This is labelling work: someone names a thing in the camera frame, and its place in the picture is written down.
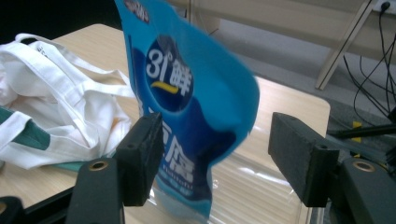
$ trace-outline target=white tote bag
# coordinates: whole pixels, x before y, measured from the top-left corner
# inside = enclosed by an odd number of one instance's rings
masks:
[[[21,41],[38,41],[25,45]],[[125,85],[105,85],[78,67]],[[112,156],[132,126],[115,96],[134,97],[120,71],[104,71],[63,46],[17,35],[0,46],[0,161],[25,169]]]

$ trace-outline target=wooden table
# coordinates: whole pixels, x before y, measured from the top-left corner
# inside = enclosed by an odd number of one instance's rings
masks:
[[[101,24],[56,39],[86,61],[128,74],[123,34]],[[267,153],[273,112],[301,119],[324,136],[330,106],[327,102],[274,82],[258,78],[260,107],[247,140],[213,169],[213,223],[306,223],[304,207]],[[120,99],[133,121],[138,119],[134,99]],[[0,197],[21,197],[24,207],[74,186],[77,174],[46,166],[23,170],[6,164],[0,170]],[[125,208],[126,223],[186,223],[165,213],[155,198],[143,207]]]

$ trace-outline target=stand-up pouch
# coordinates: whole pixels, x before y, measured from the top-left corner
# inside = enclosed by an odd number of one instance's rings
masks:
[[[166,2],[116,3],[140,115],[163,114],[158,189],[208,218],[210,169],[247,137],[257,114],[258,85],[232,54]],[[171,201],[162,198],[161,203],[173,214],[188,216]]]

